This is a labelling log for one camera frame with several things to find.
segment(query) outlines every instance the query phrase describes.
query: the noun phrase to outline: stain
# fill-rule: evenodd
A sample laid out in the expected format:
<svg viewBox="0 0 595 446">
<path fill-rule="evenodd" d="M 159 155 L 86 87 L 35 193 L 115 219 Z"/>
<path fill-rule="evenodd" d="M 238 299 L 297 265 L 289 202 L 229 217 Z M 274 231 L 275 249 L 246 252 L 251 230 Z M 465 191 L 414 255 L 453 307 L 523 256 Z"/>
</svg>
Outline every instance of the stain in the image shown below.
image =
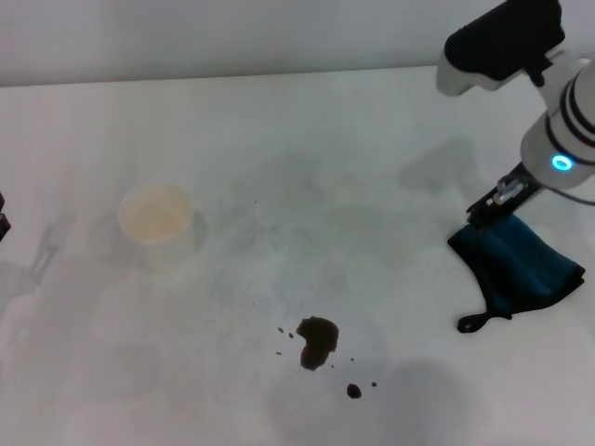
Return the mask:
<svg viewBox="0 0 595 446">
<path fill-rule="evenodd" d="M 304 369 L 316 370 L 337 349 L 338 327 L 326 319 L 315 316 L 302 319 L 296 333 L 306 340 L 299 362 Z"/>
<path fill-rule="evenodd" d="M 339 321 L 337 325 L 343 336 L 347 325 Z M 347 348 L 345 340 L 335 356 Z M 403 359 L 394 364 L 369 358 L 342 367 L 335 364 L 325 374 L 331 363 L 327 361 L 318 374 L 308 374 L 301 367 L 285 369 L 267 384 L 270 393 L 263 398 L 279 444 L 471 446 L 489 424 L 489 401 L 481 390 L 464 375 L 451 375 L 451 369 L 439 362 Z M 382 382 L 370 387 L 376 378 Z M 362 391 L 358 400 L 346 395 L 349 383 Z"/>
<path fill-rule="evenodd" d="M 139 398 L 158 385 L 162 366 L 159 349 L 150 344 L 92 340 L 86 354 L 73 363 L 76 380 L 71 385 L 81 405 Z"/>
<path fill-rule="evenodd" d="M 231 193 L 244 203 L 260 197 L 262 203 L 272 207 L 312 209 L 325 201 L 315 181 L 317 167 L 318 160 L 304 156 L 301 151 L 278 153 L 244 171 L 233 182 Z"/>
<path fill-rule="evenodd" d="M 217 308 L 225 308 L 235 301 L 228 270 L 224 269 L 213 280 L 208 290 L 209 302 L 216 303 Z"/>
<path fill-rule="evenodd" d="M 271 286 L 280 301 L 293 306 L 297 302 L 307 305 L 309 302 L 349 298 L 349 281 L 339 262 L 319 247 L 307 246 L 293 236 L 283 238 L 281 243 L 287 259 L 271 279 Z"/>
<path fill-rule="evenodd" d="M 388 212 L 369 205 L 329 209 L 304 230 L 310 231 L 321 248 L 373 260 L 390 270 L 406 268 L 410 256 L 444 237 L 427 213 L 413 209 Z"/>
<path fill-rule="evenodd" d="M 473 142 L 465 138 L 449 138 L 423 151 L 422 156 L 407 165 L 399 174 L 399 182 L 408 190 L 440 194 L 449 188 L 461 190 L 469 185 L 482 186 L 477 171 Z"/>
<path fill-rule="evenodd" d="M 357 400 L 358 398 L 362 397 L 362 391 L 360 390 L 359 387 L 355 386 L 354 384 L 349 384 L 347 386 L 347 395 L 352 400 Z"/>
<path fill-rule="evenodd" d="M 192 243 L 194 244 L 193 251 L 196 253 L 203 246 L 203 244 L 205 244 L 206 234 L 208 233 L 206 219 L 199 212 L 194 212 L 194 215 L 192 216 L 192 232 Z"/>
</svg>

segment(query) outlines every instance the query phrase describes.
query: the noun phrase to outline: white wall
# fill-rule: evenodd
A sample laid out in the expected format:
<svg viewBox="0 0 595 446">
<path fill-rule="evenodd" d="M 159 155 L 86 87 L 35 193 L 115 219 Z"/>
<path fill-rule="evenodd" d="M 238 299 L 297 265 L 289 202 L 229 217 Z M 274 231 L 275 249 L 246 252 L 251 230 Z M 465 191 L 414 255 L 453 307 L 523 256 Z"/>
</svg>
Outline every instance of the white wall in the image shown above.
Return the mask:
<svg viewBox="0 0 595 446">
<path fill-rule="evenodd" d="M 0 85 L 430 64 L 501 0 L 0 0 Z M 567 44 L 595 2 L 566 0 Z"/>
</svg>

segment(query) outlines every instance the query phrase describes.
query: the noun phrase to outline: brown stain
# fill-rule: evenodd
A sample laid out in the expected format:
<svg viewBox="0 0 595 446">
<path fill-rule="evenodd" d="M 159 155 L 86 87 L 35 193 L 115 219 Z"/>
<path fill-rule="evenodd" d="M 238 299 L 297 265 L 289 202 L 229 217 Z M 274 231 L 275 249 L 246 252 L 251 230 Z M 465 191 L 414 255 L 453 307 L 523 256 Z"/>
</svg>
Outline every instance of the brown stain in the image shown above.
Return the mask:
<svg viewBox="0 0 595 446">
<path fill-rule="evenodd" d="M 359 387 L 357 387 L 354 384 L 349 384 L 347 386 L 347 395 L 352 399 L 352 400 L 357 400 L 358 398 L 362 397 L 362 391 L 360 390 Z"/>
<path fill-rule="evenodd" d="M 296 333 L 306 340 L 299 362 L 304 369 L 316 370 L 337 349 L 338 327 L 326 319 L 315 316 L 302 319 Z"/>
</svg>

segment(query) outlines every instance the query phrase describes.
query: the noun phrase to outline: black object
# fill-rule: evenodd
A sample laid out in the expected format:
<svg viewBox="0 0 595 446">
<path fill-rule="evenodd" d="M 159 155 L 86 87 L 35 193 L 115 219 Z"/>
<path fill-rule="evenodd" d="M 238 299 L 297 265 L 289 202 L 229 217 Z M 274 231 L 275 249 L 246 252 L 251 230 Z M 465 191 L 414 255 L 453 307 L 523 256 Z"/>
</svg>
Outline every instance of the black object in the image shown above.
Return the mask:
<svg viewBox="0 0 595 446">
<path fill-rule="evenodd" d="M 0 211 L 4 208 L 5 200 L 2 194 L 0 193 Z M 4 214 L 0 214 L 0 242 L 4 239 L 4 236 L 7 235 L 7 232 L 10 230 L 10 223 L 8 223 L 7 216 Z"/>
<path fill-rule="evenodd" d="M 510 171 L 507 177 L 510 178 L 508 182 L 511 182 L 514 178 L 531 178 L 532 175 L 525 169 L 522 163 L 519 163 Z M 500 219 L 516 211 L 540 190 L 541 187 L 536 182 L 524 182 L 524 189 L 517 195 L 509 198 L 502 204 L 497 204 L 493 200 L 494 195 L 497 194 L 497 188 L 493 188 L 467 210 L 469 214 L 467 221 L 477 230 L 488 229 Z"/>
<path fill-rule="evenodd" d="M 471 269 L 486 306 L 483 314 L 458 321 L 460 333 L 477 332 L 491 318 L 551 307 L 584 283 L 584 268 L 547 246 L 516 216 L 486 231 L 467 225 L 448 244 Z"/>
<path fill-rule="evenodd" d="M 544 55 L 564 38 L 558 0 L 509 0 L 451 35 L 444 55 L 462 72 L 504 81 L 526 70 L 538 85 Z"/>
<path fill-rule="evenodd" d="M 360 390 L 359 387 L 357 387 L 354 384 L 349 384 L 347 386 L 347 395 L 352 399 L 352 400 L 357 400 L 359 398 L 362 397 L 362 391 Z"/>
<path fill-rule="evenodd" d="M 337 349 L 338 327 L 331 321 L 312 316 L 302 319 L 296 334 L 306 340 L 301 350 L 299 364 L 307 370 L 316 370 L 328 359 L 328 355 Z"/>
</svg>

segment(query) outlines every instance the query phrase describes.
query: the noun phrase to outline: blue led ring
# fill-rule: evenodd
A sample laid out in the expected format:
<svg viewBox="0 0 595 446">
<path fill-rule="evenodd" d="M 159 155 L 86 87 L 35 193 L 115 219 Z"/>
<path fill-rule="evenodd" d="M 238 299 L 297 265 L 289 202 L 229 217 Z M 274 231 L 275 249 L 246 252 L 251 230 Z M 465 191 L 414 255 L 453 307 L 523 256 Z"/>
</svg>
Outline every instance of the blue led ring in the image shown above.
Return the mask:
<svg viewBox="0 0 595 446">
<path fill-rule="evenodd" d="M 573 161 L 565 155 L 554 155 L 551 158 L 551 165 L 554 169 L 566 172 L 573 168 Z"/>
</svg>

